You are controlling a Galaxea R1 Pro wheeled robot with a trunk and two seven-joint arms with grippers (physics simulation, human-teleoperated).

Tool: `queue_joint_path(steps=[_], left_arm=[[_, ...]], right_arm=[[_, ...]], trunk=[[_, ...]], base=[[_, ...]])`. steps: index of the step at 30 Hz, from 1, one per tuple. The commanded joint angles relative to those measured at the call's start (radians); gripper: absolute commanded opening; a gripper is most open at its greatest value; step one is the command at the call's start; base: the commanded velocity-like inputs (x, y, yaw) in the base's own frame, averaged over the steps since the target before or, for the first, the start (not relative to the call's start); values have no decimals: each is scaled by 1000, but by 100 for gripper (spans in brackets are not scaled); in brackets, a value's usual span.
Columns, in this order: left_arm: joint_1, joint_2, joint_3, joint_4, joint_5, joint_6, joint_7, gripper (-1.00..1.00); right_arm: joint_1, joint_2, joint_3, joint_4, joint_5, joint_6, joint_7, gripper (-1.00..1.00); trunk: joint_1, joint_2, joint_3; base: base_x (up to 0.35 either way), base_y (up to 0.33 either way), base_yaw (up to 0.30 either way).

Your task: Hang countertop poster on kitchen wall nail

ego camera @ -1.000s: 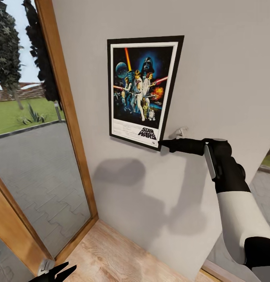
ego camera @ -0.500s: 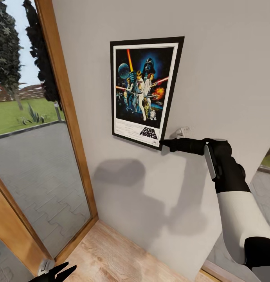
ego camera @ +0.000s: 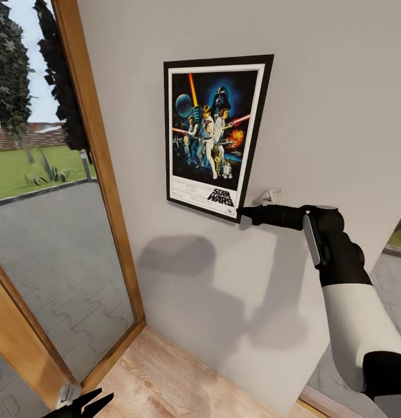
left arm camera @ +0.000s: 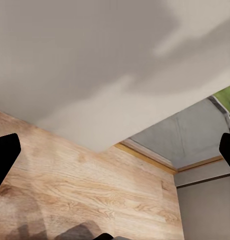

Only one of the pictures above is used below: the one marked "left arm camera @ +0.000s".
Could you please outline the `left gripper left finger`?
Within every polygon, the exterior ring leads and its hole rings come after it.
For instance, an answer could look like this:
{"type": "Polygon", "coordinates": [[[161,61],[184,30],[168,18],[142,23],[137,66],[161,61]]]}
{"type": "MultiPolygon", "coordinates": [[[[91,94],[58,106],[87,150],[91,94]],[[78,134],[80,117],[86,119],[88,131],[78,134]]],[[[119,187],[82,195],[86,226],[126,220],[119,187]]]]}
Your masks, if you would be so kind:
{"type": "Polygon", "coordinates": [[[16,133],[0,137],[0,185],[21,152],[16,133]]]}

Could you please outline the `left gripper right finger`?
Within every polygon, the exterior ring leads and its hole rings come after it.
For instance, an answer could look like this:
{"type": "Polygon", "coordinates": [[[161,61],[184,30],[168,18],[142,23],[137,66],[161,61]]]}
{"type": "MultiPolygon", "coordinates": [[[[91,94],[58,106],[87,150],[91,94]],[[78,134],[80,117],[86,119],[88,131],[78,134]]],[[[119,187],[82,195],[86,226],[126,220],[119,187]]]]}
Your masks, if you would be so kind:
{"type": "Polygon", "coordinates": [[[230,166],[230,133],[222,135],[219,151],[230,166]]]}

